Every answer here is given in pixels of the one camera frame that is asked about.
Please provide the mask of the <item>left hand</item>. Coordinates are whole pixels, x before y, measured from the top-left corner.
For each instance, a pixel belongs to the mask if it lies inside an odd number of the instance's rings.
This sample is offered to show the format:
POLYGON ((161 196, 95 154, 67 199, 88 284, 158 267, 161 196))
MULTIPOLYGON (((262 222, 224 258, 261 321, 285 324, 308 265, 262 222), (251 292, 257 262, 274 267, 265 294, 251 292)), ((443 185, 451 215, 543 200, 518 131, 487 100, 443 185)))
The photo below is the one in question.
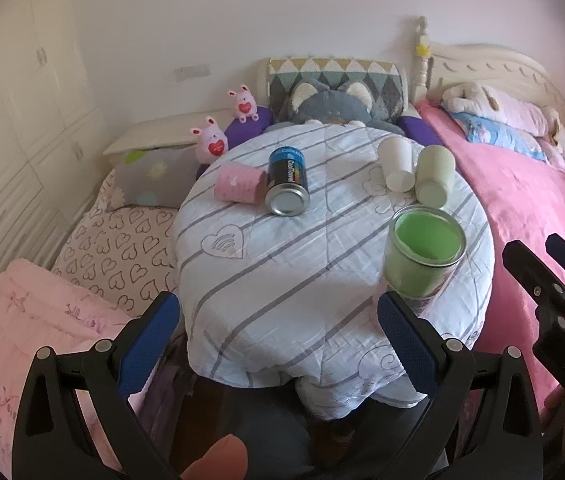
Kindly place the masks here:
POLYGON ((233 434, 215 442, 181 475, 183 480, 243 480, 248 472, 248 450, 233 434))

